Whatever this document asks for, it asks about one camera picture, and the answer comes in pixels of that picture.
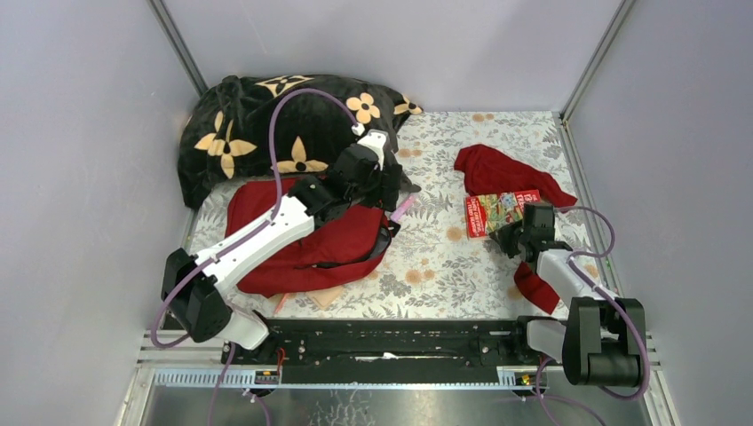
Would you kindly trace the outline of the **pink eraser stick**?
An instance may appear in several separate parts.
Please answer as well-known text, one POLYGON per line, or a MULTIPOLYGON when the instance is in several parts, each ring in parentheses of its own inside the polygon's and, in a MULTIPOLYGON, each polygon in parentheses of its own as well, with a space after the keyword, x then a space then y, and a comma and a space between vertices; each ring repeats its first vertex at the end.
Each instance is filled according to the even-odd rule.
POLYGON ((410 209, 413 204, 415 203, 417 198, 417 193, 410 194, 396 209, 395 211, 390 215, 390 219, 393 222, 399 222, 400 219, 406 214, 408 209, 410 209))

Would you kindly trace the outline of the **red student backpack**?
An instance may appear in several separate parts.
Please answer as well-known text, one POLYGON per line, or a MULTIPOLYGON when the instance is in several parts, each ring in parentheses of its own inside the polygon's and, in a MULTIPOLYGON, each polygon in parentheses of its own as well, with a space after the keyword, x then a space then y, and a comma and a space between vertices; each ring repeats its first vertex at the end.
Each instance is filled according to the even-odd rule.
POLYGON ((265 297, 333 288, 365 278, 382 262, 400 227, 376 208, 357 205, 295 241, 237 284, 265 297))

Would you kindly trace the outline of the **red treehouse book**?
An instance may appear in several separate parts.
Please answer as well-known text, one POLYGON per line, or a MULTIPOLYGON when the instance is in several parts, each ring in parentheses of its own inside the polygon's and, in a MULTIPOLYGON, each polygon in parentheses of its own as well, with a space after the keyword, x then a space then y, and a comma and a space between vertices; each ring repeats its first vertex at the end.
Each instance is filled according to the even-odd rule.
POLYGON ((504 225, 521 220, 526 203, 540 200, 538 190, 466 196, 464 210, 468 238, 487 238, 504 225))

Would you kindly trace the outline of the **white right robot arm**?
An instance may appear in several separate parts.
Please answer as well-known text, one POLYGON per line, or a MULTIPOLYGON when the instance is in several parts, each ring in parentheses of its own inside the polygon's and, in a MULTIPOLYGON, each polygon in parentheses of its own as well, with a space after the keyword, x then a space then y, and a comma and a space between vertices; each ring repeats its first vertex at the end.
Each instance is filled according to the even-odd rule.
POLYGON ((568 311, 564 321, 527 319, 526 332, 509 342, 511 357, 530 366, 545 354, 563 367, 573 385, 641 393, 650 374, 644 307, 599 285, 577 263, 595 255, 557 240, 557 213, 548 203, 527 203, 519 220, 491 234, 502 252, 518 258, 525 272, 546 284, 568 311))

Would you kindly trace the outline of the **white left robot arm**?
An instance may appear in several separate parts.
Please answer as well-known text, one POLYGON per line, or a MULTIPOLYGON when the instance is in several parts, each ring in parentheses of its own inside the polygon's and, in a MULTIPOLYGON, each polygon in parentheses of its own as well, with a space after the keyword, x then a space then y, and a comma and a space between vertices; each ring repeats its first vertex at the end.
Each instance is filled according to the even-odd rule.
POLYGON ((401 166, 387 157, 390 139, 369 130, 348 146, 324 177, 300 178, 266 212, 221 242, 191 255, 178 248, 165 262, 162 309, 174 315, 185 338, 220 338, 241 346, 253 364, 275 353, 274 339, 257 314, 237 313, 226 294, 248 273, 289 244, 342 217, 355 206, 390 206, 401 166))

